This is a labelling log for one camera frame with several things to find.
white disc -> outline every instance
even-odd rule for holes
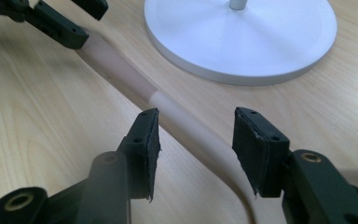
[[[332,47],[337,21],[327,0],[145,0],[157,49],[195,75],[234,85],[298,77]]]

wooden surface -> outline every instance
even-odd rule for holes
[[[101,33],[228,143],[235,107],[249,107],[288,136],[291,149],[323,153],[358,183],[358,1],[330,1],[338,34],[320,63],[302,77],[264,87],[216,83],[167,62],[148,39],[144,1],[108,1],[101,21],[70,1],[46,2]],[[51,195],[75,184],[94,156],[116,150],[139,112],[75,52],[29,24],[0,17],[0,197],[27,186]],[[160,141],[155,200],[131,202],[133,223],[247,222],[221,180],[162,129]]]

wood grain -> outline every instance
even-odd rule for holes
[[[101,33],[228,143],[235,107],[250,107],[291,139],[291,149],[321,152],[349,178],[358,174],[358,1],[329,1],[338,34],[320,63],[295,80],[263,87],[216,83],[166,61],[147,36],[143,1],[109,1],[101,21],[70,1],[46,2]],[[73,51],[0,17],[0,197],[25,186],[53,194],[81,180],[94,156],[116,150],[140,111]],[[132,202],[132,222],[246,223],[234,193],[164,130],[160,135],[155,200]]]

stand base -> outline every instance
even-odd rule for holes
[[[145,0],[157,49],[186,71],[233,85],[268,85],[309,71],[332,47],[337,21],[327,0]]]

wooden table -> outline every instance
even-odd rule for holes
[[[108,1],[101,21],[70,1],[46,2],[103,34],[228,144],[235,107],[249,107],[288,136],[291,149],[323,153],[358,184],[358,1],[330,1],[338,34],[320,63],[295,80],[262,87],[216,83],[166,61],[147,36],[144,1]],[[91,160],[116,150],[141,111],[75,52],[29,24],[0,17],[0,197],[28,186],[51,195],[85,178]],[[131,202],[133,223],[247,222],[240,200],[220,179],[163,129],[160,142],[155,199]]]

